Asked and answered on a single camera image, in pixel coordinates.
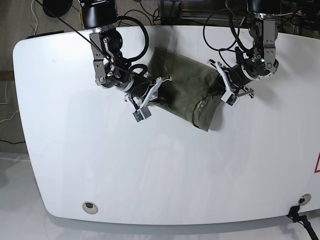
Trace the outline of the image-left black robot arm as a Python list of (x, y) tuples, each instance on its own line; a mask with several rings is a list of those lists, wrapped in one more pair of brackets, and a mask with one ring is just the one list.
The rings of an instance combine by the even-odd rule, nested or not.
[[(95, 82), (104, 89), (115, 87), (127, 94), (129, 99), (144, 101), (156, 79), (150, 76), (145, 64), (137, 64), (149, 48), (147, 29), (137, 19), (119, 16), (114, 0), (81, 0), (83, 27), (92, 30), (89, 41), (93, 53)], [(125, 58), (121, 52), (123, 38), (113, 26), (119, 20), (136, 23), (144, 36), (144, 47), (137, 56)]]

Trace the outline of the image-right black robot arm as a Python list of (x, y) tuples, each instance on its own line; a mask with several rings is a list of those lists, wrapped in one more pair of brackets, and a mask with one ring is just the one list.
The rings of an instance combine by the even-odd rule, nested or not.
[(238, 18), (231, 8), (229, 1), (225, 1), (225, 7), (229, 10), (229, 28), (234, 42), (227, 48), (212, 48), (213, 51), (235, 53), (236, 64), (222, 65), (212, 59), (208, 63), (218, 72), (225, 87), (221, 100), (230, 106), (234, 106), (240, 97), (248, 95), (254, 97), (254, 90), (247, 87), (252, 81), (274, 75), (279, 67), (276, 59), (276, 40), (278, 28), (275, 14), (281, 13), (281, 3), (278, 0), (248, 0), (247, 11), (254, 15), (248, 26), (249, 35), (252, 38), (252, 47), (244, 46), (240, 39)]

